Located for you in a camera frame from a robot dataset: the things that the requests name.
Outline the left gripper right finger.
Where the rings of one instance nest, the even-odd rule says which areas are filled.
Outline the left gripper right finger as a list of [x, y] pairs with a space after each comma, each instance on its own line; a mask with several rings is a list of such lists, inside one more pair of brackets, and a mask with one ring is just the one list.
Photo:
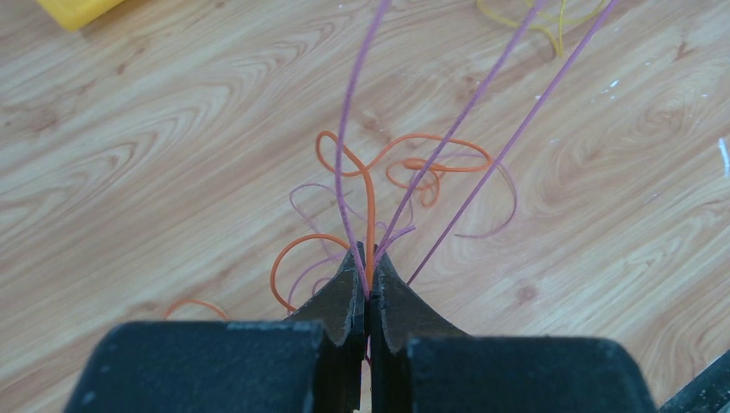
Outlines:
[[589, 336], [472, 336], [383, 256], [369, 301], [375, 412], [653, 412], [637, 363]]

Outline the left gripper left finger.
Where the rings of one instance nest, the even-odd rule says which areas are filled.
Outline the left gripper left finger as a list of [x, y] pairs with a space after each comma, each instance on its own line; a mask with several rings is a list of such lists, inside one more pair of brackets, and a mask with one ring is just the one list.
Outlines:
[[280, 321], [135, 321], [96, 345], [68, 412], [351, 412], [366, 306], [355, 260]]

